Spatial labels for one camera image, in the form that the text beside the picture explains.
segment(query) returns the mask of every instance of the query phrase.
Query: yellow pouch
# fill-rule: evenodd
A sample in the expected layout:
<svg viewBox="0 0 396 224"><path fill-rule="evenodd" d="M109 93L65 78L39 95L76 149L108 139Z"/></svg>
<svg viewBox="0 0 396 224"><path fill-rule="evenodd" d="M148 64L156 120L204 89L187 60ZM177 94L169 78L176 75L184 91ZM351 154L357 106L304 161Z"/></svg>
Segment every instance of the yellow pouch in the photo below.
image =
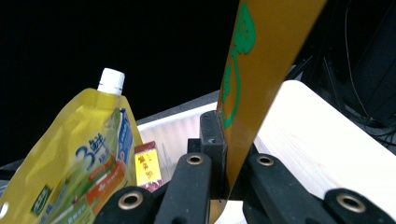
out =
<svg viewBox="0 0 396 224"><path fill-rule="evenodd" d="M141 144L124 96L82 91L10 180L0 223L93 223L112 193L136 185L134 147Z"/></svg>

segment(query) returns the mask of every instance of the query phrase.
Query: number 3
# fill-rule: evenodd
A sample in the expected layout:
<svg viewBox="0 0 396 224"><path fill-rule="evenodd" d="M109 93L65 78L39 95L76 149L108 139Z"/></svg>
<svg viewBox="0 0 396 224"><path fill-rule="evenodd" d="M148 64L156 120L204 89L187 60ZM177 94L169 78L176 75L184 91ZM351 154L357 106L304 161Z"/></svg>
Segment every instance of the number 3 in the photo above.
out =
<svg viewBox="0 0 396 224"><path fill-rule="evenodd" d="M91 158L91 162L87 167L87 171L90 171L93 164L95 163L95 155L91 152L88 152L88 149L86 147L79 147L76 151L76 157L78 157L81 151L82 153L84 153L84 157L82 158L83 160L85 160L86 158L88 158L89 160Z"/></svg>

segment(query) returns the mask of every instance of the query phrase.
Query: green logo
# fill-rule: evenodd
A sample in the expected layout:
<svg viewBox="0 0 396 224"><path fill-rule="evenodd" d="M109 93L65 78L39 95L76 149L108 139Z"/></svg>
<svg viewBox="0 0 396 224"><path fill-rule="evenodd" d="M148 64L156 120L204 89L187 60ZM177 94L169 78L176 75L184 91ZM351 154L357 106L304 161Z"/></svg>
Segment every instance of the green logo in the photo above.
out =
<svg viewBox="0 0 396 224"><path fill-rule="evenodd" d="M47 200L49 199L51 194L51 189L46 185L38 194L37 198L35 199L35 203L30 210L36 216L39 216L41 211L43 211L44 205L46 204Z"/></svg>
<svg viewBox="0 0 396 224"><path fill-rule="evenodd" d="M228 128L236 115L241 97L241 77L238 66L238 55L248 54L256 41L256 31L254 29L253 19L248 11L248 4L242 3L239 8L238 18L233 33L233 46L230 48L230 62L226 65L223 75L221 102L224 104L231 91L230 77L232 72L235 74L236 81L236 97L233 104L233 111L226 117L222 112L222 122L224 128Z"/></svg>

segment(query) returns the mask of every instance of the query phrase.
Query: white spout cap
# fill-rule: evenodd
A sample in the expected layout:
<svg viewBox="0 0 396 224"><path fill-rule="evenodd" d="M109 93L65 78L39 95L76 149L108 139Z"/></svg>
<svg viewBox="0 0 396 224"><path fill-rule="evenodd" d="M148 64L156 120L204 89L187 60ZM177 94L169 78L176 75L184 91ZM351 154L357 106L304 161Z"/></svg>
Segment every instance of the white spout cap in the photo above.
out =
<svg viewBox="0 0 396 224"><path fill-rule="evenodd" d="M121 95L125 75L122 72L105 68L100 78L98 90L110 94Z"/></svg>

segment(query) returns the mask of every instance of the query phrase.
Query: yellow panel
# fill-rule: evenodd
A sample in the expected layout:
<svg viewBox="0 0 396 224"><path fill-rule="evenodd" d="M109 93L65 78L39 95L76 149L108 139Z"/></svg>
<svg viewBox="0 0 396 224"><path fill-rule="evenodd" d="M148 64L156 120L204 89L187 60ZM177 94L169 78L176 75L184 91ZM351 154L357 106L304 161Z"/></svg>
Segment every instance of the yellow panel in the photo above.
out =
<svg viewBox="0 0 396 224"><path fill-rule="evenodd" d="M219 95L230 189L325 0L239 3Z"/></svg>

